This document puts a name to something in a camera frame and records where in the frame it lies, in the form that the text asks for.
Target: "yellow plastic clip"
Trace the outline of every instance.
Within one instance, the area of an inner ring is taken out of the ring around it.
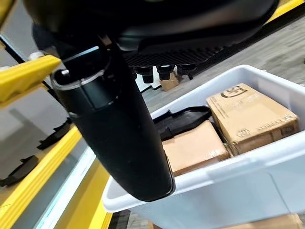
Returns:
[[[60,59],[47,55],[0,71],[0,107],[39,87],[60,63]]]

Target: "brown cardboard box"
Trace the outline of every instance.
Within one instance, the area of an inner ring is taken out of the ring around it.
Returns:
[[[207,102],[234,155],[299,132],[294,113],[243,83]]]
[[[230,157],[210,121],[164,141],[163,148],[175,176]]]
[[[162,86],[162,89],[167,92],[168,90],[176,87],[179,85],[179,81],[176,78],[175,72],[172,72],[170,74],[170,79],[169,80],[160,80],[160,84]]]
[[[226,229],[302,229],[302,222],[297,214],[283,215],[247,223]]]

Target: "metal shelf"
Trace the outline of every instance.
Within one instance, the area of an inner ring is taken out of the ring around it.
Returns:
[[[43,156],[38,156],[42,157],[39,164],[19,184],[2,194],[1,198],[8,197],[0,205],[1,229],[10,229],[14,225],[80,139],[80,132],[73,127],[55,146],[41,153]]]

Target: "black cylinder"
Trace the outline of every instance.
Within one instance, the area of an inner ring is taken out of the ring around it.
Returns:
[[[60,85],[58,75],[51,81],[110,175],[135,198],[149,202],[171,194],[175,184],[160,136],[127,70],[110,63],[73,83]]]

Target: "mechanical arm mount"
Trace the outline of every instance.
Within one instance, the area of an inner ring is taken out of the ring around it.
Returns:
[[[111,176],[154,201],[174,192],[170,165],[135,73],[191,70],[257,32],[278,0],[24,0],[39,49],[66,66],[51,78]]]

